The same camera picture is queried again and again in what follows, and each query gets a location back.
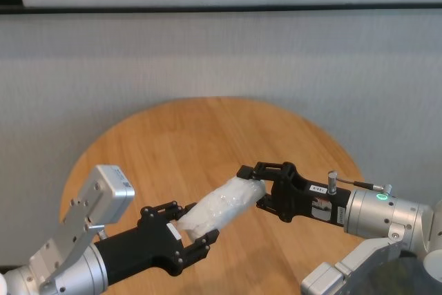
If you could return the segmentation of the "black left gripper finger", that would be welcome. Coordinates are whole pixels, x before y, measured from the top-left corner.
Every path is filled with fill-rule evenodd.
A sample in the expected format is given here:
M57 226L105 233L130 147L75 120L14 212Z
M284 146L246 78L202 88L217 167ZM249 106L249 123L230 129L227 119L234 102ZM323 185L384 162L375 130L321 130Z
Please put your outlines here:
M190 267L200 260L205 259L210 250L210 246L216 242L219 235L219 230L214 229L197 238L193 244L185 247L182 256L183 268Z
M160 222L171 222L178 221L182 216L186 215L192 208L194 208L195 203L187 204L185 206L179 205L176 201L167 202L156 206L156 218Z

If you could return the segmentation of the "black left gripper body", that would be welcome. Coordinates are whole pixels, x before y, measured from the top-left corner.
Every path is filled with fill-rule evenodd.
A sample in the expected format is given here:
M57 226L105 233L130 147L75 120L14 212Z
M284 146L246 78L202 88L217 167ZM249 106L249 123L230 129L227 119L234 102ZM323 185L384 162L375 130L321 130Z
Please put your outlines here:
M156 207L144 207L136 227L95 243L114 285L146 269L157 267L171 276L183 271L184 245L171 231L171 222L160 222Z

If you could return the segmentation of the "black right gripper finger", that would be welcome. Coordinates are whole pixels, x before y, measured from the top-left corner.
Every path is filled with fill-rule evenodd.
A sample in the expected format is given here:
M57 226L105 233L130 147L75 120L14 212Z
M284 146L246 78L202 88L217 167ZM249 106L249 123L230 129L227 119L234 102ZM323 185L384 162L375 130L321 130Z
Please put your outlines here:
M258 162L255 166L242 165L236 176L245 180L284 181L287 179L287 163Z
M259 199L256 203L256 207L272 213L273 215L277 214L277 210L274 206L272 197L270 194L266 193L261 199Z

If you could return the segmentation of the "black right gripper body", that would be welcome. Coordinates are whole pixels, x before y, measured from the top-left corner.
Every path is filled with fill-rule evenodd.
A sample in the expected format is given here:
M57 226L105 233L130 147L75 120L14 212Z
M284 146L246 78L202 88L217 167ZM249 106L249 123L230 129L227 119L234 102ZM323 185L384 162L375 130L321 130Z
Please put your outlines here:
M334 194L325 185L302 177L294 164L270 164L275 169L275 179L271 188L271 207L283 222L291 222L295 216L305 216L332 225L343 225L339 216L344 211L351 191L337 188ZM312 212L315 203L330 204L327 210L330 216L324 218L315 216Z

